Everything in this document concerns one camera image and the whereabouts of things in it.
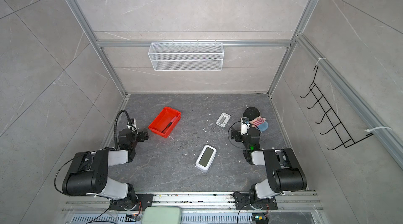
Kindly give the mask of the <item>red handled screwdriver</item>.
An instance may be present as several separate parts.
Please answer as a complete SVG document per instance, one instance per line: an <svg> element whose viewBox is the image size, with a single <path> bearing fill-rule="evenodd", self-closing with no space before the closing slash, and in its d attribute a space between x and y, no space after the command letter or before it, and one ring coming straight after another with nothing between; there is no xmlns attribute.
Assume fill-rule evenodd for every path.
<svg viewBox="0 0 403 224"><path fill-rule="evenodd" d="M174 121L177 119L177 117L174 117L169 124L165 127L165 129L162 131L162 133L165 133L166 130L174 123Z"/></svg>

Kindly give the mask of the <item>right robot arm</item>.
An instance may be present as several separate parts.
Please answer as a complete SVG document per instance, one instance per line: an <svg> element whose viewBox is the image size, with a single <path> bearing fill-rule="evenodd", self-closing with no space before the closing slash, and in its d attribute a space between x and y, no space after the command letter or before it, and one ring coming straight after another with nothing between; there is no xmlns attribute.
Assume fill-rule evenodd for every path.
<svg viewBox="0 0 403 224"><path fill-rule="evenodd" d="M299 164L295 153L290 148L261 149L260 130L251 125L241 123L240 129L231 126L227 132L228 140L242 143L244 159L250 165L263 166L266 171L266 179L253 184L249 193L234 192L236 202L242 204L237 207L260 210L269 209L275 203L275 197L285 192L305 190L307 179Z"/></svg>

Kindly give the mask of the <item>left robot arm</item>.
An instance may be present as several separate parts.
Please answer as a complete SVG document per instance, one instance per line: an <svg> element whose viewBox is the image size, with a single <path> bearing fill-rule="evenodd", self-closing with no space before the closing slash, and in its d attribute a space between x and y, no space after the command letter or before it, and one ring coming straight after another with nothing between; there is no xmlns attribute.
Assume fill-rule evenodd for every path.
<svg viewBox="0 0 403 224"><path fill-rule="evenodd" d="M142 211L152 205L152 194L137 195L130 183L108 177L109 167L131 163L139 142L149 138L146 131L123 129L118 133L118 148L76 153L62 183L67 196L97 196L110 200L109 210Z"/></svg>

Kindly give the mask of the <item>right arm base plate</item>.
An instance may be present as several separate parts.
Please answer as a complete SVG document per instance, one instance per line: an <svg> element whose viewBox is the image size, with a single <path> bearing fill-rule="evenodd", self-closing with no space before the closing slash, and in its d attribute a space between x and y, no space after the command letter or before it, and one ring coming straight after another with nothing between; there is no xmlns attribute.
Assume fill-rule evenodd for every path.
<svg viewBox="0 0 403 224"><path fill-rule="evenodd" d="M275 198L259 199L255 195L248 193L233 193L237 210L277 210L277 202Z"/></svg>

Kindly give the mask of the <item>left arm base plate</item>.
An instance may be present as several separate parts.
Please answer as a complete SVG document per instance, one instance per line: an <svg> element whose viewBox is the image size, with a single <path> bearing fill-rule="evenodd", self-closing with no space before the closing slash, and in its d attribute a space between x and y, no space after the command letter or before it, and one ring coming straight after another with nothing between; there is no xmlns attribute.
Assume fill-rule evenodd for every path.
<svg viewBox="0 0 403 224"><path fill-rule="evenodd" d="M136 194L125 199L113 200L108 210L116 211L143 211L152 206L153 194Z"/></svg>

